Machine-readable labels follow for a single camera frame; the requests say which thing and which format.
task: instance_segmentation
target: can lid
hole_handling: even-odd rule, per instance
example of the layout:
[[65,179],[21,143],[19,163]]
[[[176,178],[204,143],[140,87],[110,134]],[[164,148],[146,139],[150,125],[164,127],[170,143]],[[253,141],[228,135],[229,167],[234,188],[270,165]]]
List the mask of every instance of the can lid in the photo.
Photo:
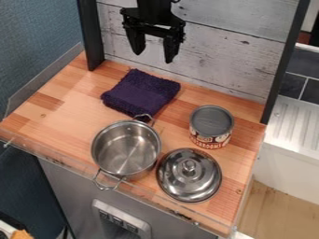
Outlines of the can lid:
[[234,118],[227,109],[216,105],[203,105],[193,111],[190,124],[200,135],[212,137],[228,133]]

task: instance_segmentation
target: can label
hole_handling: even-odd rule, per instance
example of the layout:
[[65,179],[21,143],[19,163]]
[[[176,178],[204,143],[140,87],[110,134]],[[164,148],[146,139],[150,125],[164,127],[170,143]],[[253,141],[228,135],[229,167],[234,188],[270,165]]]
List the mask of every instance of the can label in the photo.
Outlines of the can label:
[[222,148],[230,140],[231,132],[218,137],[203,137],[200,136],[191,126],[189,127],[190,140],[197,146],[207,149]]

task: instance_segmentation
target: tin can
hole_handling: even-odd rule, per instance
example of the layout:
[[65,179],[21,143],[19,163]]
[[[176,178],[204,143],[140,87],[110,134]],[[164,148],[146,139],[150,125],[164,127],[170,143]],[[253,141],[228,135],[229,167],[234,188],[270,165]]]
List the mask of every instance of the tin can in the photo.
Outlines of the tin can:
[[234,118],[227,109],[203,105],[190,116],[190,140],[202,148],[222,148],[229,142],[233,127]]

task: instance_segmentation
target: pot handle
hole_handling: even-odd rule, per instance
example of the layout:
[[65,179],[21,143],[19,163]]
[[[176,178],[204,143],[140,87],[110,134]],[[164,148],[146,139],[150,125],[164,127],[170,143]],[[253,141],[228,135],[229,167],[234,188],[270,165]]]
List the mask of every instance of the pot handle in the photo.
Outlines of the pot handle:
[[98,181],[96,180],[100,173],[101,173],[101,168],[99,169],[99,171],[96,173],[95,177],[93,178],[93,182],[99,190],[116,190],[119,184],[126,179],[125,177],[121,178],[120,181],[117,183],[117,185],[114,187],[105,187],[105,186],[102,186],[100,183],[98,183]]
[[140,118],[140,117],[145,117],[145,116],[149,117],[150,122],[151,122],[151,126],[153,127],[154,124],[155,124],[155,120],[154,120],[154,118],[151,117],[149,114],[136,115],[136,116],[133,117],[133,119],[134,119],[134,120],[138,120],[138,118]]

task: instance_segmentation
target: wooden countertop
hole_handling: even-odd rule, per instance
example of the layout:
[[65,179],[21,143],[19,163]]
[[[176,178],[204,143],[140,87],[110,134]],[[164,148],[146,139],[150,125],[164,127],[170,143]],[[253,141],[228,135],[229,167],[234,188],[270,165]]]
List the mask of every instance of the wooden countertop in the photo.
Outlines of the wooden countertop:
[[[104,62],[90,72],[82,53],[2,121],[1,138],[93,178],[98,167],[90,155],[92,139],[103,127],[129,118],[104,106],[100,95],[114,87],[129,70],[127,65]],[[176,98],[156,116],[155,129],[162,140],[162,153],[176,148],[198,148],[188,138],[188,119],[199,105],[220,105],[235,117],[233,135],[225,148],[199,148],[211,154],[222,168],[219,192],[204,203],[179,203],[160,189],[155,170],[139,181],[121,184],[119,191],[160,209],[178,211],[203,228],[227,237],[263,138],[265,126],[259,120],[264,106],[182,83]],[[101,180],[116,183],[108,177]]]

